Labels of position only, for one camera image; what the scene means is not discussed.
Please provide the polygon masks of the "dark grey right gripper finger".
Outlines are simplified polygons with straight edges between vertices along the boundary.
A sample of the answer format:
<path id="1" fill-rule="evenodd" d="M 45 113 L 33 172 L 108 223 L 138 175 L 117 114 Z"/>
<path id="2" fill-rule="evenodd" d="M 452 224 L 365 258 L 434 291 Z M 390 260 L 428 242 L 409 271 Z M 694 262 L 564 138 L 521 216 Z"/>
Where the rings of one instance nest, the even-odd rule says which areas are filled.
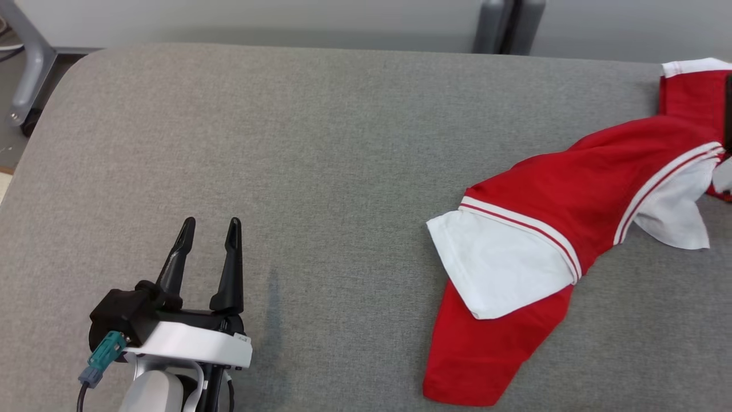
<path id="1" fill-rule="evenodd" d="M 732 151 L 732 75 L 725 81 L 725 103 L 723 110 L 723 146 L 725 152 Z"/>

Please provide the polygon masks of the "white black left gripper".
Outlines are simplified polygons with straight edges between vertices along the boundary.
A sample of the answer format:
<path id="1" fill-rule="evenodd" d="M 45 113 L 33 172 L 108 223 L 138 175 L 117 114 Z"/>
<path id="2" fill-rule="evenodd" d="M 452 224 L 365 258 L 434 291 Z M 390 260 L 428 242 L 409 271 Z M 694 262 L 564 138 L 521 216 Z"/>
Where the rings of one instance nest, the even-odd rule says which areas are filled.
<path id="1" fill-rule="evenodd" d="M 155 282 L 158 305 L 163 310 L 182 308 L 181 282 L 185 273 L 186 256 L 193 247 L 196 220 L 193 216 L 183 222 L 172 249 Z M 230 220 L 225 240 L 225 263 L 220 283 L 210 300 L 209 309 L 233 314 L 224 318 L 199 316 L 193 323 L 161 320 L 144 343 L 128 345 L 125 354 L 152 355 L 180 361 L 211 363 L 223 367 L 246 369 L 253 357 L 253 343 L 239 315 L 244 310 L 241 221 Z"/>

